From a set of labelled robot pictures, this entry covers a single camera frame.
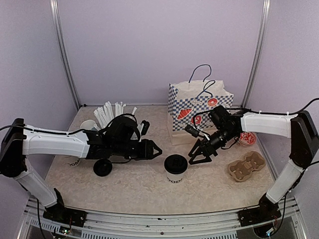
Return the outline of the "black plastic cup lid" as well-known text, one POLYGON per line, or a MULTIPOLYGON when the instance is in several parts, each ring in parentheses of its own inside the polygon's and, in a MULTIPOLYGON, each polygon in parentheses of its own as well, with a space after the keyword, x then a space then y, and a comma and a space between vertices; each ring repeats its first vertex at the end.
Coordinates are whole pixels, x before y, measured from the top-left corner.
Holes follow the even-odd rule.
POLYGON ((173 154, 165 159, 164 168, 171 174, 181 174, 187 170, 188 161, 182 155, 173 154))

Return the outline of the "white paper coffee cup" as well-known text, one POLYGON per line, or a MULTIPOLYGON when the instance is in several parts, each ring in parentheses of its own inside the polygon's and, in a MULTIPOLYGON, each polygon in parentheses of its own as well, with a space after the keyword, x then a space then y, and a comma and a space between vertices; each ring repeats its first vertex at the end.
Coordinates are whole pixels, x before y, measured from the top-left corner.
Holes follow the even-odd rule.
POLYGON ((166 178, 167 178, 169 183, 178 184, 178 183, 183 181, 184 172, 179 173, 179 174, 173 174, 173 173, 166 171, 166 178))

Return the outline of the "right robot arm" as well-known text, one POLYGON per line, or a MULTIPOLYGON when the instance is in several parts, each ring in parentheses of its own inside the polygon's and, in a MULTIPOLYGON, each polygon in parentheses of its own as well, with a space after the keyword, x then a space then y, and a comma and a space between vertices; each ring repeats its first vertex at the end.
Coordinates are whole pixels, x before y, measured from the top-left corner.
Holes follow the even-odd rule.
POLYGON ((278 202, 293 189, 313 164, 319 149, 319 134, 308 111, 286 114, 255 113, 241 109, 229 113, 223 106, 207 111, 209 119, 217 128, 211 135, 196 141, 189 152, 189 164, 211 162, 217 150, 243 132, 266 133, 284 136, 291 140, 289 161, 274 185, 259 200, 255 217, 265 221, 277 208, 278 202))

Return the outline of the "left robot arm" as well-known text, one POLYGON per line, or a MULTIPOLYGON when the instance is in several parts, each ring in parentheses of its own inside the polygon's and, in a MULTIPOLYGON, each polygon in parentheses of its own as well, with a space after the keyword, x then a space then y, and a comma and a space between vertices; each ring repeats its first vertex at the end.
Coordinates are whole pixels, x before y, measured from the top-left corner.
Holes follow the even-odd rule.
POLYGON ((43 178, 26 159, 33 154, 65 155, 95 160, 94 172, 98 176, 110 173, 113 155, 131 160, 152 160, 162 150, 149 139, 142 137, 149 122, 138 123, 133 114, 122 114, 98 130, 49 131, 25 125, 17 118, 5 126, 7 133, 0 147, 0 173, 16 180, 45 207, 45 211, 63 222, 70 216, 57 189, 47 186, 43 178))

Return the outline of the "checkered paper takeout bag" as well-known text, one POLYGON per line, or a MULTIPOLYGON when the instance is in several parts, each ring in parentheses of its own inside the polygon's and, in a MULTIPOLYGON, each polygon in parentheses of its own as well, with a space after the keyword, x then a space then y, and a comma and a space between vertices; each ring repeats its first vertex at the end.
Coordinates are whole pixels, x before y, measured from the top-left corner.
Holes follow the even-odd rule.
POLYGON ((184 129, 190 124, 209 134, 216 131, 207 111, 222 105, 229 108, 234 94, 225 90, 222 80, 209 80, 212 69, 202 80, 193 80, 192 72, 188 81, 170 83, 168 90, 167 129, 172 145, 189 144, 195 137, 184 129))

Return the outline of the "brown cardboard cup carrier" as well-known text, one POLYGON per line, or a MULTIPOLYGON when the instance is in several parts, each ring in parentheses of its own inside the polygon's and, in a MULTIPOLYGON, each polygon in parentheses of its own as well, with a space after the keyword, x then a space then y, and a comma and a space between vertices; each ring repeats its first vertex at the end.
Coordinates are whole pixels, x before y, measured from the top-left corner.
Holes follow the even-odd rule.
POLYGON ((260 171, 266 166, 264 157, 256 152, 247 152, 241 160, 228 164, 227 171, 236 182, 247 181, 255 171, 260 171))

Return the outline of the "red patterned small bowl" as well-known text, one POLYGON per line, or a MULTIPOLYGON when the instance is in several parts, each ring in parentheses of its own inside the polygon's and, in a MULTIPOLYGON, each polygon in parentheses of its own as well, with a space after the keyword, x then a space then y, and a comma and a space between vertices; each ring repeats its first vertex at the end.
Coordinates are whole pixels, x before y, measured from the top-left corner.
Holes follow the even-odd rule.
POLYGON ((257 137, 253 132, 243 132, 240 134, 238 143, 242 147, 249 147, 256 143, 257 137))

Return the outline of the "bundle of wrapped white straws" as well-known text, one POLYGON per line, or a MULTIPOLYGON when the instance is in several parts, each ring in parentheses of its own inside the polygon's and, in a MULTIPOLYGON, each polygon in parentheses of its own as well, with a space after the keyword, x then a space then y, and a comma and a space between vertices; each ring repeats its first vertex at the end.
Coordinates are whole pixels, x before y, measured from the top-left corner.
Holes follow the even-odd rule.
POLYGON ((97 119, 99 125, 104 128, 115 117, 124 114, 124 108, 126 104, 123 102, 116 102, 113 105, 107 101, 102 107, 97 107, 94 110, 94 116, 97 119))

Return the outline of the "light blue ceramic mug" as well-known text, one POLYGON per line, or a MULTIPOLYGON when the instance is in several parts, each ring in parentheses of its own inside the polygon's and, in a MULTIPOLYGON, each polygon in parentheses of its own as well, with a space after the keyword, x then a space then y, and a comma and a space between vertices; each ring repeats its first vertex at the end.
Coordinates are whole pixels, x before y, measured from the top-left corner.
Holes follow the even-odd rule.
POLYGON ((81 123, 80 125, 81 129, 84 130, 95 130, 98 131, 100 128, 97 126, 96 122, 92 119, 88 119, 81 123))

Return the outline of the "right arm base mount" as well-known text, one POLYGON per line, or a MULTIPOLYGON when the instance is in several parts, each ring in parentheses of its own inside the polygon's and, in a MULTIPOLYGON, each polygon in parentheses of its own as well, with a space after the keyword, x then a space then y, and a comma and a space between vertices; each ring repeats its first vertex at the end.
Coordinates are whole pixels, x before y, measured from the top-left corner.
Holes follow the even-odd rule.
POLYGON ((237 214, 242 227, 267 222, 282 216, 278 203, 272 203, 266 194, 261 197, 257 207, 240 210, 237 214))

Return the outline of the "aluminium front rail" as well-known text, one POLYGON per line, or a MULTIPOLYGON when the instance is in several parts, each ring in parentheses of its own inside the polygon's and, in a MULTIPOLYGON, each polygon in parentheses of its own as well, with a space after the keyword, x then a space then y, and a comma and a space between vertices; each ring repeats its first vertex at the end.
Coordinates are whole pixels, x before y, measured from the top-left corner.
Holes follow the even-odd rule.
POLYGON ((305 224, 296 202, 280 202, 284 218, 242 225, 239 209, 188 215, 133 215, 88 210, 83 226, 42 217, 43 208, 28 202, 17 239, 305 239, 305 224))

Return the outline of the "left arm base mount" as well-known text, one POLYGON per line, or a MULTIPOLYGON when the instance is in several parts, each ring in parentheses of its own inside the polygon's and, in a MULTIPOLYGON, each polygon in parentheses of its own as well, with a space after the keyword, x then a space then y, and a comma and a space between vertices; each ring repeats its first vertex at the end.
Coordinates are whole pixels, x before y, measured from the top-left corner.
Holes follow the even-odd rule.
POLYGON ((45 207, 43 217, 69 226, 84 227, 87 212, 65 207, 60 192, 56 188, 54 188, 54 192, 57 196, 56 204, 48 208, 45 207))

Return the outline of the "right aluminium corner post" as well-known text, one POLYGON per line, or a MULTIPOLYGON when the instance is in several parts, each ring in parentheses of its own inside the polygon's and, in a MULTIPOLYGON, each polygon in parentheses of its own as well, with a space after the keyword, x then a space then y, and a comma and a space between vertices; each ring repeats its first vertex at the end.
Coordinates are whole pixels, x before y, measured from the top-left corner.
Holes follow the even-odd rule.
POLYGON ((248 102, 249 102, 249 99, 250 99, 250 96, 251 96, 251 93, 253 90, 253 86, 255 83, 256 74, 258 71, 258 66, 259 66, 261 55, 262 55, 262 48, 263 48, 264 38, 265 38, 265 34, 266 34, 266 29, 267 29, 267 23, 268 23, 269 12, 270 12, 270 5, 271 5, 270 0, 263 1, 257 43, 256 43, 254 57, 253 57, 252 67, 251 67, 250 74, 249 74, 248 83, 247 83, 244 97, 243 97, 243 100, 241 103, 242 107, 246 107, 248 105, 248 102))

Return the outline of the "aluminium corner post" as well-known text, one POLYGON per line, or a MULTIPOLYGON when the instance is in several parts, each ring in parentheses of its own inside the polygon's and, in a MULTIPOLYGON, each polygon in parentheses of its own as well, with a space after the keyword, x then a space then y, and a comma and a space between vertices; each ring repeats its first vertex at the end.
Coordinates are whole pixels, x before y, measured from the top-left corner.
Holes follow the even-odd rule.
POLYGON ((63 69, 65 72, 66 76, 66 81, 71 93, 71 98, 73 100, 74 106, 77 110, 81 108, 81 103, 80 99, 78 96, 78 92, 76 90, 75 82, 73 80, 68 56, 67 56, 67 50, 66 46, 64 43, 64 37, 63 37, 63 31, 62 31, 62 24, 60 20, 60 14, 59 14, 59 7, 58 7, 58 1, 57 0, 50 0, 50 8, 51 8, 51 13, 52 13, 52 18, 53 18, 53 24, 58 40, 58 47, 59 47, 59 52, 62 60, 62 65, 63 69))
POLYGON ((246 107, 248 105, 248 102, 249 102, 249 99, 250 99, 250 96, 251 96, 251 93, 253 90, 253 86, 255 83, 256 74, 258 71, 258 66, 259 66, 261 55, 262 55, 262 48, 263 48, 264 38, 265 38, 265 34, 266 34, 266 29, 267 29, 267 23, 268 23, 269 12, 270 12, 270 5, 271 5, 270 0, 263 1, 257 43, 256 43, 254 57, 253 57, 252 67, 251 67, 250 74, 249 74, 248 83, 247 83, 244 97, 243 97, 243 100, 241 103, 242 107, 246 107))

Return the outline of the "left aluminium corner post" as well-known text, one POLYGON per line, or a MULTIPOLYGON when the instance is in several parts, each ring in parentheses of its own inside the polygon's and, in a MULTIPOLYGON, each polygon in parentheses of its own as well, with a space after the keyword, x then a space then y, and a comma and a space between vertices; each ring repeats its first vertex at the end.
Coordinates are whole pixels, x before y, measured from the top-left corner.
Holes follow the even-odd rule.
POLYGON ((64 37, 63 37, 63 31, 62 31, 62 24, 60 20, 60 14, 59 14, 59 7, 58 7, 58 1, 57 0, 50 0, 50 8, 51 8, 51 13, 52 13, 52 18, 53 18, 53 24, 58 40, 58 47, 59 47, 59 52, 62 60, 62 65, 63 69, 65 72, 66 76, 66 81, 71 93, 71 98, 73 100, 74 106, 77 110, 81 108, 81 103, 80 99, 78 96, 78 92, 76 90, 75 82, 73 80, 68 56, 67 56, 67 50, 66 46, 64 43, 64 37))

